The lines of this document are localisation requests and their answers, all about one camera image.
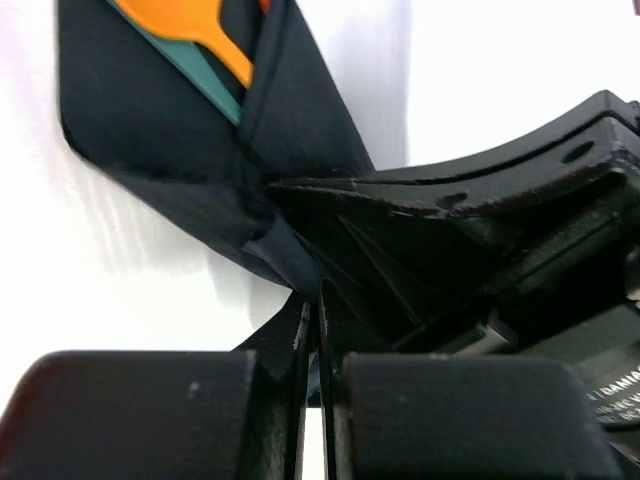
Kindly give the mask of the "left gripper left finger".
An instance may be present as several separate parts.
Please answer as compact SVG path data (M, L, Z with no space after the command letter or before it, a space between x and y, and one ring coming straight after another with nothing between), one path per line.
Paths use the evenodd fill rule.
M59 351L1 419L5 479L297 479L310 304L298 295L237 348Z

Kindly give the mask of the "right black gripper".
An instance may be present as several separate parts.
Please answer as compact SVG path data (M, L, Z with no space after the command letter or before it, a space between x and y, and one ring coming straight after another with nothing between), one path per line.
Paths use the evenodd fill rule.
M474 322L575 363L636 315L639 106L599 92L502 146L270 194L387 349L448 353Z

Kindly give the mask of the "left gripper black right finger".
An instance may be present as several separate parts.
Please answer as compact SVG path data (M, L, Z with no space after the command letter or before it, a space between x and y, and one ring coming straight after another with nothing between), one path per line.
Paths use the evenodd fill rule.
M388 352L337 289L319 301L331 479L619 479L585 389L520 356Z

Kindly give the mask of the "black paper napkin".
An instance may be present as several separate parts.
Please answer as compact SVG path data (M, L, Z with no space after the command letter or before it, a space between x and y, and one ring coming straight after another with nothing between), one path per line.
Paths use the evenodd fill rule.
M227 1L222 23L253 60L229 122L104 1L58 5L59 102L79 155L250 272L315 297L321 270L266 185L373 170L361 136L293 1L262 12Z

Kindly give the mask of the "orange plastic fork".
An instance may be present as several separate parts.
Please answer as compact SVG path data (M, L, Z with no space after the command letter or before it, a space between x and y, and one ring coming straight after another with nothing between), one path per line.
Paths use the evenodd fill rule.
M267 14L270 9L271 1L270 0L258 0L260 8L264 14Z

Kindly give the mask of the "teal plastic knife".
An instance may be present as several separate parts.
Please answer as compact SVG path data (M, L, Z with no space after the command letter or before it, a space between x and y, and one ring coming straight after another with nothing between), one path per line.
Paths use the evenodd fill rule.
M139 33L233 125L239 124L241 107L193 43L165 40L145 30L140 30Z

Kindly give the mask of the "yellow plastic spoon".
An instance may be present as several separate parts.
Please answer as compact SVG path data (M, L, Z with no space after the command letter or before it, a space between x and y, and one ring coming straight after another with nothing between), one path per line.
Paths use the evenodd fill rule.
M151 34L203 45L245 88L251 85L253 63L222 27L222 1L120 0L116 5Z

